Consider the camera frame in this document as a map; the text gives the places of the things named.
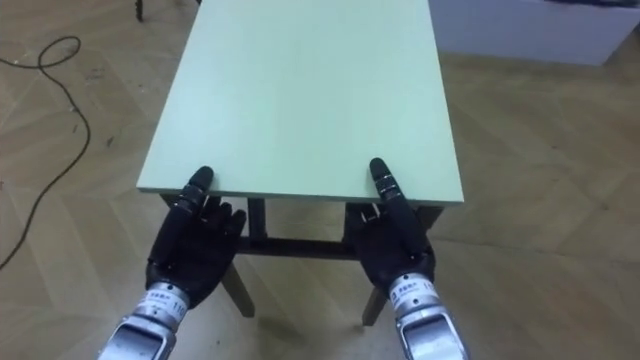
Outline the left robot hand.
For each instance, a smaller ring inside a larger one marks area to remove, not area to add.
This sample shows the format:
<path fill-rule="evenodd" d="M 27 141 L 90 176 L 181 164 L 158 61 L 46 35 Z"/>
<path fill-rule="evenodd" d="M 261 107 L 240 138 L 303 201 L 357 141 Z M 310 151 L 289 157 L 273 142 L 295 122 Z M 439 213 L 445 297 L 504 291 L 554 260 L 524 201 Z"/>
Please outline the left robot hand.
<path fill-rule="evenodd" d="M 146 286 L 184 292 L 191 309 L 215 290 L 239 250 L 247 213 L 209 190 L 214 171 L 200 167 L 170 206 L 146 265 Z"/>

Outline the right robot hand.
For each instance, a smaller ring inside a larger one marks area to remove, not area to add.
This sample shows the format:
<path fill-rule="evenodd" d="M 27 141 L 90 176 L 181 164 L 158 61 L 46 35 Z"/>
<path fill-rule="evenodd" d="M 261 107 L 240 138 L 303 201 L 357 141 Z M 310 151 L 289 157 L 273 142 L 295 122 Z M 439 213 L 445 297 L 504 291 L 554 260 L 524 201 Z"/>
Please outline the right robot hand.
<path fill-rule="evenodd" d="M 369 163 L 377 203 L 346 206 L 346 239 L 370 282 L 390 293 L 399 278 L 419 274 L 435 279 L 435 254 L 417 212 L 405 197 L 385 161 Z"/>

